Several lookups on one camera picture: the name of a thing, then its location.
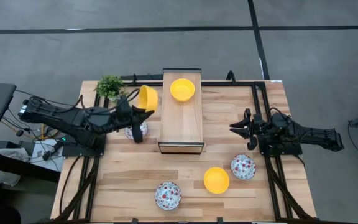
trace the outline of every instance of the gray floor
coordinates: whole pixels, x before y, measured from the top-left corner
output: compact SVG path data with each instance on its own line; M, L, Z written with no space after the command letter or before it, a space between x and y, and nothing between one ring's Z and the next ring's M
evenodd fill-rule
M260 26L358 25L358 1L258 0L255 9ZM0 29L212 25L251 25L247 1L0 0ZM318 216L358 222L358 152L347 136L347 120L358 116L358 30L261 36L271 79L283 80L294 119L342 134L341 152L303 147ZM228 70L262 78L252 31L0 35L0 82L51 100L74 102L82 80L163 67L201 67L204 79ZM24 98L15 95L11 109ZM351 134L358 146L358 129ZM17 140L4 126L0 139ZM32 206L37 198L42 208ZM15 201L24 223L47 217L53 203L35 194Z

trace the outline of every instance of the black cable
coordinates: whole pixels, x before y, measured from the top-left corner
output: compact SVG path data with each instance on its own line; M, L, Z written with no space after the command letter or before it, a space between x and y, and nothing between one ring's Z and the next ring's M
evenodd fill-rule
M36 131L36 129L29 129L29 128L23 128L23 127L20 127L18 124L16 124L15 122L13 122L13 120L9 119L9 118L6 118L6 117L2 117L6 122L8 122L9 124L11 124L13 127L15 128L19 128L21 130L24 130L24 131Z
M137 97L137 95L139 94L140 90L137 88L135 89L134 91L130 92L126 97L126 101L130 102L132 101L134 98ZM125 100L122 100L121 102L119 102L116 106L113 106L112 108L108 108L106 110L103 110L103 111L99 111L99 112L96 112L96 113L92 113L92 112L89 112L86 108L85 108L85 105L84 105L84 102L83 100L81 99L80 103L81 103L81 107L84 109L85 113L88 114L88 115L110 115L110 111L116 109L118 106L121 106L121 104L123 104L123 102L125 102Z
M42 157L42 156L27 157L27 158L22 159L22 161L23 161L23 162L28 162L28 163L30 163L30 160L31 160L31 159L37 159L37 158L40 158L40 157Z
M66 189L66 185L67 185L67 181L68 181L68 178L71 174L71 171L73 170L74 168L74 165L77 163L77 161L80 159L80 157L78 156L73 164L71 165L70 169L68 170L68 173L67 173L67 177L66 177L66 180L65 180L65 184L63 185L63 189L62 189L62 194L60 195L60 204L59 204L59 214L62 214L62 203L63 203L63 194L65 193L65 189Z
M39 140L39 143L40 143L40 145L42 146L42 149L44 150L44 153L48 153L47 150L46 150L45 147L44 147L44 143L42 143L42 141L40 141L40 139L38 138L39 136L36 136L36 137L32 140L32 142L34 143L34 140L35 140L35 139ZM50 158L47 159L47 161L49 161L49 160L51 160L51 161L55 164L56 171L59 172L59 168L57 167L56 162L53 161L52 155L50 155Z
M91 171L89 172L87 178L84 181L84 184L78 189L77 193L74 195L71 202L67 205L67 207L62 211L62 213L56 217L55 221L61 221L61 220L67 220L72 211L74 210L75 206L80 202L85 190L88 188L90 183L93 181L94 178L96 178L96 170L98 167L96 166L96 163L92 165Z
M34 94L31 94L31 93L28 93L28 92L25 92L25 91L22 91L22 90L15 90L19 93L24 93L24 94L27 94L27 95L30 95L30 96L34 96L34 97L37 97L37 98L40 98L42 100L45 100L45 101L49 101L49 102L52 102L52 103L57 103L57 104L60 104L60 105L67 105L67 106L74 106L72 104L68 104L68 103L61 103L61 102L56 102L56 101L53 101L53 100L48 100L48 99L45 99L45 98L42 98L42 97L39 97L39 96L35 96Z
M284 120L288 120L288 117L285 114L283 114L278 108L271 107L269 111L271 110L276 110L278 113L280 113L280 115L284 118Z
M36 158L40 158L40 157L42 157L42 156L37 156L37 157L31 157L30 159L36 159ZM57 156L57 157L54 157L54 158L50 158L49 160L54 160L54 159L58 159L58 158L61 158L62 156ZM43 159L42 160L40 160L40 161L32 161L32 162L29 162L29 163L31 163L31 164L33 164L33 163L36 163L36 162L42 162L42 161L44 161Z
M10 112L10 114L12 115L12 117L13 117L17 122L19 122L20 124L23 124L23 125L25 125L26 127L30 128L30 126L29 126L28 124L26 124L26 123L22 122L21 120L17 119L16 116L13 115L13 113L12 113L12 111L11 111L11 109L10 109L9 107L7 108L7 110Z
M309 130L309 131L305 132L305 133L302 135L302 137L299 139L299 143L301 143L302 139L303 139L307 134L309 134L309 133L312 132L312 131L313 131L313 130Z
M51 126L48 126L48 128L46 129L46 131L44 132L44 134L48 137L48 138L53 138L56 142L57 140L54 138L56 135L58 135L60 133L59 130L56 130L55 133L53 134L50 134L49 132L53 131L53 130L56 130L55 128L51 127Z
M349 139L351 140L351 142L352 142L354 148L358 151L358 148L357 148L357 146L354 144L353 139L352 139L352 137L351 137L350 127L351 127L351 124L350 124L350 122L349 122L349 124L347 124L347 134L349 135Z
M30 101L31 105L33 105L34 107L37 107L37 108L40 108L42 106L42 103L41 104L36 104L34 100L39 100L39 101L43 101L45 103L48 103L47 100L45 100L45 99L43 99L41 97L31 96L29 101ZM64 113L64 112L67 112L67 111L70 111L70 110L76 108L76 106L80 103L80 101L82 101L82 95L79 97L77 102L74 105L72 105L70 108L67 108L67 109L64 109L64 110L51 110L51 109L46 109L46 108L42 108L42 109L45 110L45 111L48 111L48 112L53 112L53 113Z
M303 161L303 159L301 159L301 158L299 157L299 155L293 155L293 156L295 156L296 158L298 158L298 159L302 162L303 167L305 167L305 162Z

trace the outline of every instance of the wooden box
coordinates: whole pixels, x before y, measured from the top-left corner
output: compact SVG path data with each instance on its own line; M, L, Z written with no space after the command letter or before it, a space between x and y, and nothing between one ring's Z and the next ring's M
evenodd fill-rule
M170 86L178 78L187 78L195 86L195 94L186 102L179 102L170 93ZM201 154L203 115L201 104L201 73L165 72L163 77L161 126L158 146L162 154Z

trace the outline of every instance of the green plant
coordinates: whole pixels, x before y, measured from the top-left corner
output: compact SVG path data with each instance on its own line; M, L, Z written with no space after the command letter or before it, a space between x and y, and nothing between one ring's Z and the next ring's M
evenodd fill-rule
M117 98L120 94L125 94L122 89L124 82L121 77L115 77L112 75L103 76L98 82L95 91L100 95L107 98Z

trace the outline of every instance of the floral bowl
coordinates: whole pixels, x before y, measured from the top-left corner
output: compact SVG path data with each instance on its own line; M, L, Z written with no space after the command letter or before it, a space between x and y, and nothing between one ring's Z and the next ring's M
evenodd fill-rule
M249 180L256 173L255 162L247 155L236 155L231 161L230 169L240 180Z
M142 131L142 136L145 136L147 133L147 123L146 121L144 121L141 125L140 125L140 130ZM124 129L124 133L127 136L127 138L134 140L134 137L132 135L132 127L126 127Z
M181 200L179 186L173 182L164 182L155 190L155 202L164 210L177 208Z

